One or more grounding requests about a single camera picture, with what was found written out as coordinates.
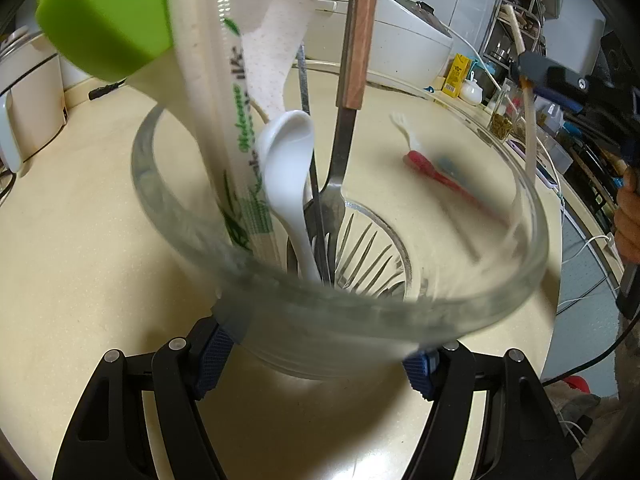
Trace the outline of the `right hand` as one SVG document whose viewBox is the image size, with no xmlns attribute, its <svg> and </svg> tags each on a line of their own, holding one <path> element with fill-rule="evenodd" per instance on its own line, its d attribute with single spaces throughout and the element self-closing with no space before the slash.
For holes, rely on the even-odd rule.
<svg viewBox="0 0 640 480">
<path fill-rule="evenodd" d="M 639 173 L 628 167 L 617 191 L 614 240 L 624 263 L 640 263 Z"/>
</svg>

